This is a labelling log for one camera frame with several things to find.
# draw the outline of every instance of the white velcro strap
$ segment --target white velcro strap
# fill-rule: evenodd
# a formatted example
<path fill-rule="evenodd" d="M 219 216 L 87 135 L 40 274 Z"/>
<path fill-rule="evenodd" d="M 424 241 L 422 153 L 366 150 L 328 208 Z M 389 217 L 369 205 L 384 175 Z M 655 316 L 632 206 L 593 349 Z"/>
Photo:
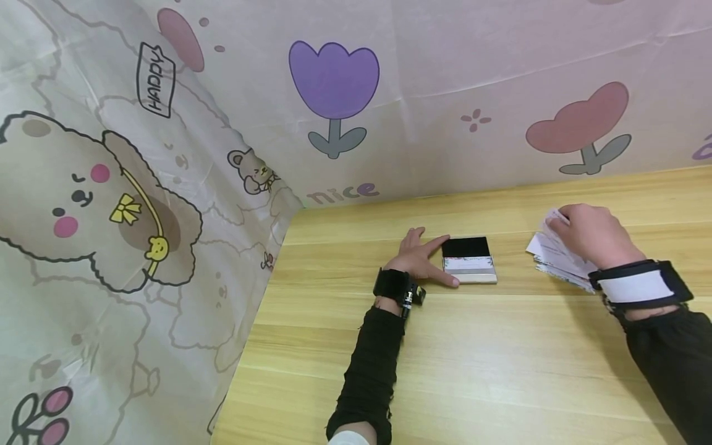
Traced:
<path fill-rule="evenodd" d="M 599 280 L 598 283 L 603 289 L 603 293 L 614 304 L 658 300 L 675 294 L 665 284 L 660 271 L 650 271 L 610 280 Z"/>

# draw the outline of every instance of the wooden table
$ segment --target wooden table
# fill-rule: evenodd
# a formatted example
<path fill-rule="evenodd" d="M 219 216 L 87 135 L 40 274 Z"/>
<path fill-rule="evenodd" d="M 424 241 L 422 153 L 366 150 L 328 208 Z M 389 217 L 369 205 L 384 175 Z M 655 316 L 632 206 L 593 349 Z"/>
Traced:
<path fill-rule="evenodd" d="M 712 313 L 712 166 L 301 211 L 224 402 L 215 445 L 324 444 L 378 267 L 410 227 L 487 235 L 497 285 L 426 286 L 398 362 L 393 443 L 680 444 L 597 296 L 536 271 L 545 212 L 608 206 Z M 438 256 L 435 264 L 441 264 Z"/>

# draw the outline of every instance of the pink cheek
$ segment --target pink cheek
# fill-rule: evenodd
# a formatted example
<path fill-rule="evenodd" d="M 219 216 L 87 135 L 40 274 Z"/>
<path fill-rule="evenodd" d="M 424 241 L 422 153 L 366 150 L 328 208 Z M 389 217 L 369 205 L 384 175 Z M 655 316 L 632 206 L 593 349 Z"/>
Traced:
<path fill-rule="evenodd" d="M 69 238 L 77 233 L 79 223 L 71 216 L 62 216 L 54 223 L 54 236 L 58 238 Z"/>
<path fill-rule="evenodd" d="M 106 167 L 104 164 L 96 164 L 91 168 L 91 179 L 94 182 L 106 182 L 109 180 L 109 176 L 111 176 L 109 167 Z"/>

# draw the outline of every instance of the white cuff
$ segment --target white cuff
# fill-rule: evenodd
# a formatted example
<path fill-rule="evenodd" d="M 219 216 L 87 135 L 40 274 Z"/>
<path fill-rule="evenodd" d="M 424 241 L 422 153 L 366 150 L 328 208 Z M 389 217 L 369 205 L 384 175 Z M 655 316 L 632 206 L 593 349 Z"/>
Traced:
<path fill-rule="evenodd" d="M 610 280 L 599 280 L 599 285 L 611 303 L 636 303 L 671 297 L 675 292 L 665 284 L 660 271 Z"/>
<path fill-rule="evenodd" d="M 327 445 L 368 445 L 368 442 L 356 431 L 346 430 L 332 437 Z"/>

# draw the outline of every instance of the hand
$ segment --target hand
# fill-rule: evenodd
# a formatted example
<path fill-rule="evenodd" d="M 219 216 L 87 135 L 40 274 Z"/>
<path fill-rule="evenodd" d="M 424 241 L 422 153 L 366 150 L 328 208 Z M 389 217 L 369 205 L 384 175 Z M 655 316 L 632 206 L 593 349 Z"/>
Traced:
<path fill-rule="evenodd" d="M 389 261 L 383 269 L 407 272 L 413 278 L 432 278 L 445 286 L 456 288 L 460 285 L 457 278 L 436 267 L 428 259 L 445 241 L 450 239 L 450 235 L 439 236 L 421 245 L 420 237 L 424 232 L 425 227 L 408 230 L 408 234 L 401 241 L 398 256 Z"/>
<path fill-rule="evenodd" d="M 646 256 L 638 250 L 618 218 L 605 207 L 571 204 L 559 209 L 570 225 L 559 219 L 547 224 L 571 252 L 591 261 L 600 270 L 642 261 Z"/>

